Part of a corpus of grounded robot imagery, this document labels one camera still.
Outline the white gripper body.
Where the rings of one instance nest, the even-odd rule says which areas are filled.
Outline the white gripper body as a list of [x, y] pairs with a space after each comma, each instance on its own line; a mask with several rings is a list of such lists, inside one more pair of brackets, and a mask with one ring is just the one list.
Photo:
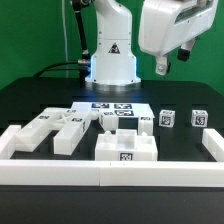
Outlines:
[[138, 43], [140, 49], [163, 56], [209, 30], [218, 0], [144, 0]]

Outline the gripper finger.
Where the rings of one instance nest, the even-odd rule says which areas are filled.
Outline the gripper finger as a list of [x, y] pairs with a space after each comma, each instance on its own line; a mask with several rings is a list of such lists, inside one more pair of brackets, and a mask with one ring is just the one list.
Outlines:
[[156, 73], [164, 76], [170, 71], [171, 63], [167, 55], [158, 56], [156, 58]]
[[180, 61], [186, 62], [189, 60], [191, 51], [195, 45], [195, 42], [196, 42], [196, 39], [193, 38], [181, 45], [180, 49], [178, 50], [178, 55], [177, 55], [177, 58]]

